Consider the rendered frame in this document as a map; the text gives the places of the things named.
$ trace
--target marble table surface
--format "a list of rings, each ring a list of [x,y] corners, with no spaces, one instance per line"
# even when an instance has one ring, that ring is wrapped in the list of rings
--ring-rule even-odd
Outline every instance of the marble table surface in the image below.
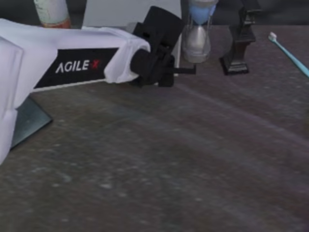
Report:
[[[306,232],[309,79],[267,36],[309,66],[309,27],[253,30],[247,75],[223,75],[216,26],[173,88],[33,94],[54,122],[0,166],[0,231]]]

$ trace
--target red letter x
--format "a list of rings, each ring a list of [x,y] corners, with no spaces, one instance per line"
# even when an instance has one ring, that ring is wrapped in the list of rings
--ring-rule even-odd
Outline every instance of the red letter x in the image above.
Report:
[[[92,62],[92,64],[91,64],[92,69],[98,69],[98,64],[99,64],[99,63],[100,63],[100,60],[95,59],[95,60]]]

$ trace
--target blue toothbrush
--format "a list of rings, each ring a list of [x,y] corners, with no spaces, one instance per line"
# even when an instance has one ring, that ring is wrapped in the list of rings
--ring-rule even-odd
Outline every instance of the blue toothbrush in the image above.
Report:
[[[290,58],[293,63],[309,78],[309,69],[302,64],[296,57],[294,57],[288,50],[286,50],[278,41],[277,35],[271,32],[268,36],[269,40],[276,44],[286,55]]]

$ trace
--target white robotic arm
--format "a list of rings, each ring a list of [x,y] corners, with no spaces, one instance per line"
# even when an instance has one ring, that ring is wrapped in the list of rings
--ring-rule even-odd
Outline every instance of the white robotic arm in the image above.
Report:
[[[34,91],[105,81],[172,86],[171,52],[183,22],[151,7],[133,34],[120,29],[45,29],[0,19],[0,164],[10,151],[17,108]]]

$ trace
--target black tower figurine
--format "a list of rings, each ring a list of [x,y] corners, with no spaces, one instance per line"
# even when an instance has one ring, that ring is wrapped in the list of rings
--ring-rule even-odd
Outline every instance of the black tower figurine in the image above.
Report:
[[[249,72],[244,56],[246,48],[255,42],[251,25],[255,23],[254,16],[261,12],[257,0],[241,0],[243,7],[239,11],[238,26],[230,26],[233,42],[230,51],[220,58],[225,75],[245,74]]]

